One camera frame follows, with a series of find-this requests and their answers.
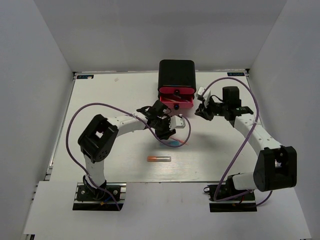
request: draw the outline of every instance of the white wall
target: white wall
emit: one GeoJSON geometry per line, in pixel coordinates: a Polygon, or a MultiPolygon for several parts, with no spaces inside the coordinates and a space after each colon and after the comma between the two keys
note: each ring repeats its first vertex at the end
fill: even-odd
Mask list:
{"type": "Polygon", "coordinates": [[[0,233],[17,240],[72,86],[72,72],[33,0],[1,1],[0,73],[0,233]]]}
{"type": "Polygon", "coordinates": [[[286,0],[34,0],[75,72],[250,68],[286,0]]]}
{"type": "Polygon", "coordinates": [[[319,9],[317,0],[289,0],[250,72],[265,126],[297,150],[295,191],[312,239],[320,239],[319,9]]]}

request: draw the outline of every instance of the black label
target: black label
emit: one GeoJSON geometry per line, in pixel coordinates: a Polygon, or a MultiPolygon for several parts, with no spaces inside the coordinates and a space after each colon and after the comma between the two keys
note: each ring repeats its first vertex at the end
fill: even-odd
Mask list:
{"type": "Polygon", "coordinates": [[[244,72],[227,72],[229,77],[241,77],[241,76],[245,76],[244,72]]]}
{"type": "Polygon", "coordinates": [[[94,75],[78,75],[76,79],[93,79],[94,75]]]}

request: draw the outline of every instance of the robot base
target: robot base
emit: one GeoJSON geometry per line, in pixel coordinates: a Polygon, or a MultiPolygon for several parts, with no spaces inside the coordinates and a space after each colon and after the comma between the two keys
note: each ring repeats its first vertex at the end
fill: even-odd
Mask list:
{"type": "MultiPolygon", "coordinates": [[[[244,196],[240,196],[235,199],[231,199],[228,201],[214,201],[214,194],[217,189],[217,184],[208,185],[204,188],[204,192],[209,195],[209,207],[211,213],[233,213],[233,212],[256,212],[256,197],[255,194],[248,193],[244,196]]],[[[223,199],[230,197],[227,192],[220,191],[217,196],[217,199],[223,199]]]]}
{"type": "MultiPolygon", "coordinates": [[[[125,203],[126,186],[126,183],[107,183],[105,187],[116,199],[120,210],[125,203]]],[[[118,211],[116,204],[108,194],[105,194],[105,196],[100,199],[95,199],[95,196],[83,183],[78,183],[77,185],[72,210],[118,211]]]]}

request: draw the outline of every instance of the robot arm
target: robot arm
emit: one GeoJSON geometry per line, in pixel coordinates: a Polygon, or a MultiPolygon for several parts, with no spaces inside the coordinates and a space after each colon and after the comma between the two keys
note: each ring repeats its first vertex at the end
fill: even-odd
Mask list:
{"type": "MultiPolygon", "coordinates": [[[[208,121],[222,116],[246,138],[254,123],[252,110],[241,106],[239,89],[236,86],[222,89],[222,102],[214,102],[208,90],[202,96],[201,87],[197,97],[202,103],[195,114],[208,121]]],[[[297,183],[297,153],[291,146],[285,147],[257,124],[248,140],[258,156],[254,172],[228,176],[225,184],[230,196],[246,190],[261,192],[291,188],[297,183]]]]}
{"type": "MultiPolygon", "coordinates": [[[[81,152],[85,158],[87,169],[93,182],[105,188],[107,181],[104,175],[105,158],[109,155],[115,139],[123,134],[146,129],[148,126],[155,129],[156,136],[163,140],[176,133],[176,129],[186,126],[182,116],[169,116],[166,114],[168,107],[157,100],[153,106],[145,106],[132,116],[118,116],[113,118],[96,115],[78,139],[81,152]]],[[[104,192],[95,188],[87,175],[83,176],[83,183],[96,196],[97,199],[104,192]]]]}

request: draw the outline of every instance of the gray wall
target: gray wall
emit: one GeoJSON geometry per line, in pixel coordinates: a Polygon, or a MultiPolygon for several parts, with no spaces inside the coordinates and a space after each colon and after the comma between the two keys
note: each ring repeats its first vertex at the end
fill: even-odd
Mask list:
{"type": "Polygon", "coordinates": [[[72,86],[72,72],[33,0],[1,1],[0,73],[0,233],[18,240],[72,86]]]}
{"type": "Polygon", "coordinates": [[[250,73],[264,125],[298,153],[295,188],[320,239],[320,1],[289,0],[250,73]]]}
{"type": "Polygon", "coordinates": [[[80,71],[250,68],[286,0],[35,0],[67,63],[80,71]]]}

